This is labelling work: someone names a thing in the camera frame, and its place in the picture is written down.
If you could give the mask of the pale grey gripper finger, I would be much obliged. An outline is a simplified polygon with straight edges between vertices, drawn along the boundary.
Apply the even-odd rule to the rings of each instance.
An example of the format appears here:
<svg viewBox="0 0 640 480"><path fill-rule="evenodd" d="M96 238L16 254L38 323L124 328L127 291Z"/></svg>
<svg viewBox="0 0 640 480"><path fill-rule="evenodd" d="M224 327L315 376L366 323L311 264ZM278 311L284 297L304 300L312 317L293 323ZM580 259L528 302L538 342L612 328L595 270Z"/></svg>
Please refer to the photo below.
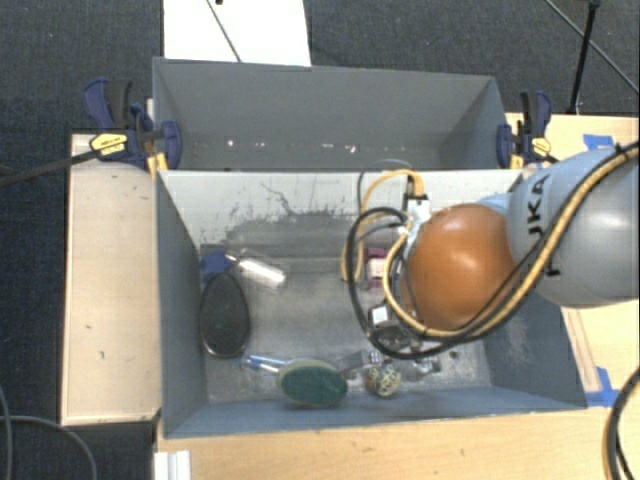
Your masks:
<svg viewBox="0 0 640 480"><path fill-rule="evenodd" d="M341 371L354 371L383 363L383 355L375 350L360 350L340 359Z"/></svg>

